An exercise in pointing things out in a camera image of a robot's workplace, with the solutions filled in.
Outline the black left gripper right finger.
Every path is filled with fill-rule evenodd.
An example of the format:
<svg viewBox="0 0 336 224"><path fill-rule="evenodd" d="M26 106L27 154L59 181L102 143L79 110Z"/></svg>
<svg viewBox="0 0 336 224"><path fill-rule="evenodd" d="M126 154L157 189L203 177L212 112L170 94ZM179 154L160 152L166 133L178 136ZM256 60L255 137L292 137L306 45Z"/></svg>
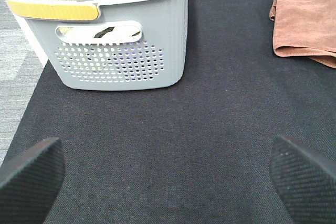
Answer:
<svg viewBox="0 0 336 224"><path fill-rule="evenodd" d="M335 223L335 162L290 136L277 136L269 173L294 223Z"/></svg>

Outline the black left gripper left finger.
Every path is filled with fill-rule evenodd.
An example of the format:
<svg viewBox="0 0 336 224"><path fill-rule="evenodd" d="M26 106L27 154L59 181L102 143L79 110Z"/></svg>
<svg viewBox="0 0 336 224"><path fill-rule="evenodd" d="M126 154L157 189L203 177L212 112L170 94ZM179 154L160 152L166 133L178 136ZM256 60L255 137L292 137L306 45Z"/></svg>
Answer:
<svg viewBox="0 0 336 224"><path fill-rule="evenodd" d="M62 142L49 137L1 165L1 223L43 223L65 177Z"/></svg>

